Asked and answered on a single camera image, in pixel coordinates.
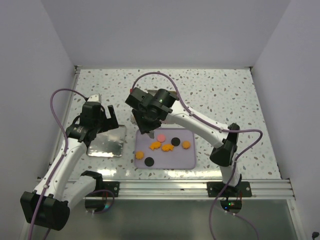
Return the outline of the pink round cookie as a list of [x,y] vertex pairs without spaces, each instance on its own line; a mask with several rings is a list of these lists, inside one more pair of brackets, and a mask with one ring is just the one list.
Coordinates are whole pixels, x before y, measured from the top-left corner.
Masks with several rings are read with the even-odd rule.
[[163,143],[166,141],[166,136],[164,134],[159,134],[157,136],[157,141],[160,142],[160,143]]

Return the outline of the orange fish cookie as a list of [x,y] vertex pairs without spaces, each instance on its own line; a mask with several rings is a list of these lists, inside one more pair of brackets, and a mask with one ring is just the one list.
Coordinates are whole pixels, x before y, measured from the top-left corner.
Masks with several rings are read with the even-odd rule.
[[164,152],[169,152],[169,151],[173,151],[174,147],[175,146],[172,144],[164,144],[161,149]]
[[159,141],[154,141],[150,144],[149,148],[154,151],[154,150],[157,150],[159,149],[160,147],[162,146],[162,143],[159,142]]

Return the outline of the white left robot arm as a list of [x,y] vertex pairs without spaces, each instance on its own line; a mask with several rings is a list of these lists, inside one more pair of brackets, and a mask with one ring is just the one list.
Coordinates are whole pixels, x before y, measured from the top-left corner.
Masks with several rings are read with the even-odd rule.
[[20,204],[28,223],[60,231],[66,225],[72,208],[91,194],[104,191],[102,174],[86,170],[71,186],[67,182],[76,164],[97,134],[119,127],[114,107],[106,109],[96,101],[86,101],[80,115],[66,129],[66,139],[52,166],[32,192],[25,191]]

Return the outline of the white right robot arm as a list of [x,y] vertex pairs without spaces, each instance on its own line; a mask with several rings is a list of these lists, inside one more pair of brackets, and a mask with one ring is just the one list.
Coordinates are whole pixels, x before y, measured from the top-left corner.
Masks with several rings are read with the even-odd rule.
[[134,88],[125,103],[131,112],[141,134],[154,137],[154,130],[162,122],[179,125],[200,136],[213,146],[209,159],[219,166],[222,185],[216,190],[225,196],[240,193],[242,175],[237,172],[234,155],[237,151],[238,130],[233,123],[214,123],[204,115],[197,116],[192,108],[185,106],[179,97],[168,90],[159,89],[154,95]]

